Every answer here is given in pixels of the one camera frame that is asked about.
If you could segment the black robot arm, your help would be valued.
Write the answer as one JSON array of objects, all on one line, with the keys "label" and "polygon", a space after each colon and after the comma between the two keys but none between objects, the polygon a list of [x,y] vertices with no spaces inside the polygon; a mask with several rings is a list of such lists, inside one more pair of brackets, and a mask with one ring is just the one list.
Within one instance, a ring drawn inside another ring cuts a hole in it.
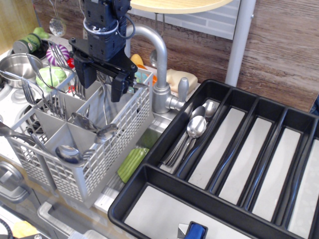
[{"label": "black robot arm", "polygon": [[119,102],[135,81],[137,66],[125,54],[128,0],[84,1],[83,26],[87,39],[71,38],[73,59],[79,81],[89,88],[102,72],[112,78],[111,101]]}]

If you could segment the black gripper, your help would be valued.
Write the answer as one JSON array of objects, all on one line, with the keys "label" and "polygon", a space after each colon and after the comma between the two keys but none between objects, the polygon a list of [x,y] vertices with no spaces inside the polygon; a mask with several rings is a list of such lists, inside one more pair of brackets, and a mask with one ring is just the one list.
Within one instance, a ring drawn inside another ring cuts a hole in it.
[{"label": "black gripper", "polygon": [[117,32],[107,35],[88,34],[88,39],[71,38],[74,65],[81,85],[87,89],[97,78],[97,71],[113,77],[111,101],[119,102],[133,85],[137,66],[125,55],[126,39]]}]

